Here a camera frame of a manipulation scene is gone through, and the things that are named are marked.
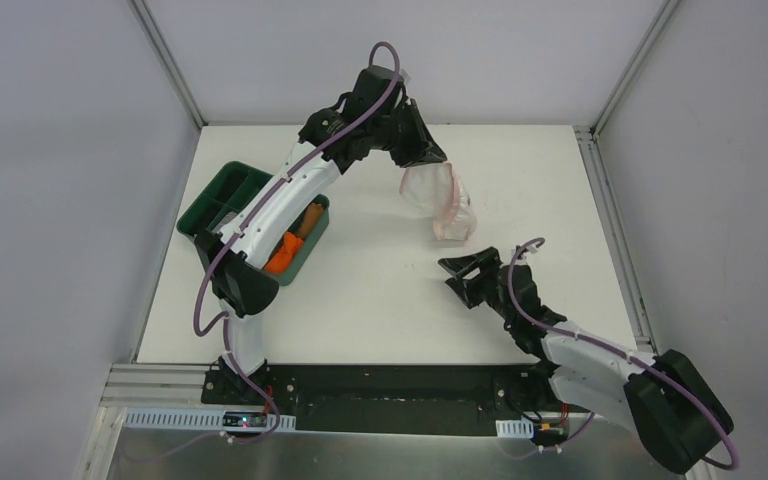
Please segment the white underwear pink trim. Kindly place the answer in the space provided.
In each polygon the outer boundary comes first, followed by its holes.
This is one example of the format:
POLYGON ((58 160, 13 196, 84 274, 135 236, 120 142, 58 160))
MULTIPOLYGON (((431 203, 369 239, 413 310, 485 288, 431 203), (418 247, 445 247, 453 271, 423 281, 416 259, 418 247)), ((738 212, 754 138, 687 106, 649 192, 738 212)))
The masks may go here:
POLYGON ((431 219, 438 240, 464 242, 476 230, 471 196, 450 162, 407 168, 399 193, 431 219))

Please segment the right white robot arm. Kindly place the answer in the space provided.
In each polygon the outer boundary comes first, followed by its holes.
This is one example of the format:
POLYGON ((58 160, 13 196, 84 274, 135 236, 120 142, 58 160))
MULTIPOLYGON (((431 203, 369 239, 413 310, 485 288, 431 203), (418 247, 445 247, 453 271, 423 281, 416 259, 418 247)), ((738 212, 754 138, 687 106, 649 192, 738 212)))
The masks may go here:
POLYGON ((717 445, 730 457, 718 468, 736 469, 729 438, 734 421, 686 355, 626 348, 543 302, 526 257, 544 242, 538 237, 518 247, 508 262, 494 247, 438 262, 448 274, 446 285, 467 308, 488 306, 514 344, 537 358, 525 373, 527 409, 581 407, 635 434, 675 474, 699 462, 715 465, 709 454, 717 445))

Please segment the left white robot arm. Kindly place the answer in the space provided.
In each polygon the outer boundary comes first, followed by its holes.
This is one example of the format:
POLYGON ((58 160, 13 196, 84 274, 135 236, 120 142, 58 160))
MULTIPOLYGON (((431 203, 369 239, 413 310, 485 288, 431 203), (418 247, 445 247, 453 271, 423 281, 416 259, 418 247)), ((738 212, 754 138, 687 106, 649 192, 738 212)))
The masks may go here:
POLYGON ((399 168, 445 162, 399 70, 370 65, 337 102, 311 114, 298 143, 253 199, 216 231, 203 230, 195 246, 204 268, 193 319, 207 293, 221 312, 222 358, 231 369, 226 389, 241 404, 265 390, 264 313, 280 285, 265 266, 303 211, 356 162, 373 151, 388 153, 399 168))

